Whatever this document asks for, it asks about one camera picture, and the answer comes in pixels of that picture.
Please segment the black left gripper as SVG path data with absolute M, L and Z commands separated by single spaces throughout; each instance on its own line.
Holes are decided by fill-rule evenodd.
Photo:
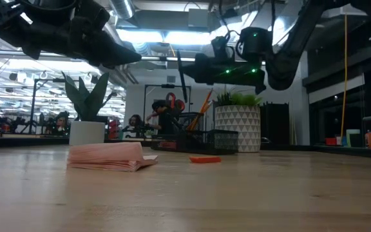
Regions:
M 135 63 L 142 56 L 112 41 L 103 31 L 109 13 L 98 2 L 73 2 L 68 30 L 68 57 L 84 59 L 93 66 L 115 68 Z

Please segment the pink sticky note pad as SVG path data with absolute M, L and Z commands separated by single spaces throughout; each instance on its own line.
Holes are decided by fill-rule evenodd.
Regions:
M 71 146 L 68 168 L 135 172 L 155 165 L 157 155 L 143 154 L 140 142 L 102 143 Z

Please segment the black cabinet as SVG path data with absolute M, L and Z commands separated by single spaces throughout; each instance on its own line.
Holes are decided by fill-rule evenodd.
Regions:
M 261 137 L 279 145 L 290 144 L 289 105 L 266 102 L 260 106 Z

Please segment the dark green snake plant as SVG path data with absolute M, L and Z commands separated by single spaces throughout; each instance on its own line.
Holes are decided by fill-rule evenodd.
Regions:
M 109 73 L 102 74 L 90 92 L 84 81 L 79 77 L 79 87 L 75 85 L 73 79 L 62 72 L 65 80 L 66 95 L 73 103 L 75 111 L 81 121 L 94 121 L 101 108 L 113 97 L 116 96 L 115 92 L 111 92 L 107 99 L 105 98 Z

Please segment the long black pen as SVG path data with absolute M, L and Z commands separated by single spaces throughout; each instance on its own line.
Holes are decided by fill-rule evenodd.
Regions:
M 184 72 L 183 72 L 183 69 L 182 69 L 183 68 L 183 66 L 182 66 L 182 58 L 181 58 L 181 55 L 180 55 L 180 51 L 179 50 L 176 51 L 176 57 L 177 57 L 178 72 L 179 72 L 179 75 L 180 75 L 181 88 L 182 88 L 182 92 L 183 92 L 184 102 L 185 103 L 188 103 L 187 90 L 186 90 L 186 82 L 185 82 L 185 79 L 184 79 Z

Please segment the green grass plant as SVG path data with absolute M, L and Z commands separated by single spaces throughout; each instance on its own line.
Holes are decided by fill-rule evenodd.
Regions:
M 258 106 L 262 98 L 255 94 L 243 94 L 242 92 L 223 92 L 217 95 L 218 106 Z

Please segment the small green machine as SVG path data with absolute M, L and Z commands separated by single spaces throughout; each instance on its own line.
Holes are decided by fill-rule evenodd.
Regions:
M 124 139 L 145 139 L 147 129 L 145 126 L 126 126 L 122 129 Z

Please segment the black mesh desk organizer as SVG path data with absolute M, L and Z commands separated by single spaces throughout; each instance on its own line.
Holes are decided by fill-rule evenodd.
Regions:
M 161 151 L 173 151 L 182 153 L 197 153 L 204 155 L 232 155 L 238 152 L 238 133 L 227 130 L 203 129 L 203 116 L 199 119 L 196 129 L 188 131 L 187 127 L 192 123 L 197 112 L 191 112 L 185 120 L 177 120 L 173 123 L 175 133 L 173 135 L 153 135 L 151 148 Z M 176 150 L 167 150 L 159 147 L 160 142 L 176 142 Z

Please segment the long tube light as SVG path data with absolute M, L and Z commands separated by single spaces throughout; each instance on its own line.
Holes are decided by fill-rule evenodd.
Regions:
M 178 57 L 161 57 L 161 56 L 142 56 L 141 61 L 164 61 L 164 62 L 175 62 Z M 194 58 L 183 57 L 180 58 L 182 62 L 194 62 Z

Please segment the black metal frame rig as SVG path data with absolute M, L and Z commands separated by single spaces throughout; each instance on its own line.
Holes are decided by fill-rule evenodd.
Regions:
M 174 114 L 171 110 L 171 112 L 174 114 L 177 120 L 185 120 L 186 116 L 191 115 L 191 108 L 192 108 L 192 102 L 191 102 L 191 93 L 192 93 L 192 87 L 186 85 L 187 90 L 187 99 L 188 103 L 185 103 L 185 109 L 182 113 Z M 166 95 L 172 92 L 176 95 L 177 99 L 180 99 L 184 101 L 183 98 L 183 92 L 180 85 L 175 84 L 146 84 L 144 86 L 143 91 L 143 119 L 145 119 L 149 114 L 153 113 L 152 104 L 156 101 L 164 101 L 166 103 Z
M 36 93 L 37 91 L 42 88 L 47 82 L 58 82 L 58 83 L 65 83 L 65 79 L 60 79 L 60 78 L 54 78 L 54 79 L 41 79 L 37 78 L 34 79 L 34 84 L 33 84 L 33 95 L 32 95 L 32 106 L 31 106 L 31 115 L 30 115 L 30 120 L 28 121 L 30 124 L 28 125 L 28 134 L 32 134 L 32 129 L 33 127 L 37 127 L 37 122 L 34 121 L 33 117 L 35 115 L 35 100 L 36 100 Z

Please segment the person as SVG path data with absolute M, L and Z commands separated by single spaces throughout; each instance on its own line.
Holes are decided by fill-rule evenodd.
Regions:
M 159 135 L 173 135 L 175 131 L 171 118 L 171 108 L 164 101 L 156 101 L 151 107 L 153 113 L 146 117 L 146 124 L 157 130 Z M 157 124 L 149 123 L 152 117 L 158 117 Z
M 65 135 L 68 132 L 68 111 L 62 111 L 56 117 L 56 130 L 59 135 Z
M 144 128 L 144 122 L 140 115 L 134 114 L 129 118 L 128 128 L 130 130 L 140 130 Z

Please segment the red eraser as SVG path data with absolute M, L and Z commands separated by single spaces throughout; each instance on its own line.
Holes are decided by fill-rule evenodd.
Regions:
M 189 160 L 192 163 L 196 163 L 196 164 L 219 163 L 222 161 L 220 157 L 216 157 L 216 156 L 206 156 L 206 157 L 190 156 Z

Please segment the red and black scissors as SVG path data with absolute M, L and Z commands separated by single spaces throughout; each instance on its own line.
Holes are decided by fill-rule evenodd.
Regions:
M 166 103 L 174 114 L 182 113 L 185 109 L 184 101 L 177 99 L 176 95 L 172 92 L 169 92 L 166 95 Z

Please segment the white plant pot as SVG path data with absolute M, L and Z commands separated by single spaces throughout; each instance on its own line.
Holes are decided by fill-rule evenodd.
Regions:
M 73 121 L 70 126 L 70 146 L 100 144 L 104 142 L 105 124 L 103 122 Z

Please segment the triangle patterned planter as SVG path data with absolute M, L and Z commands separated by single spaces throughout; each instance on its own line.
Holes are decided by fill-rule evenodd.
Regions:
M 238 151 L 257 153 L 261 146 L 261 111 L 259 106 L 227 105 L 215 108 L 217 130 L 238 133 Z

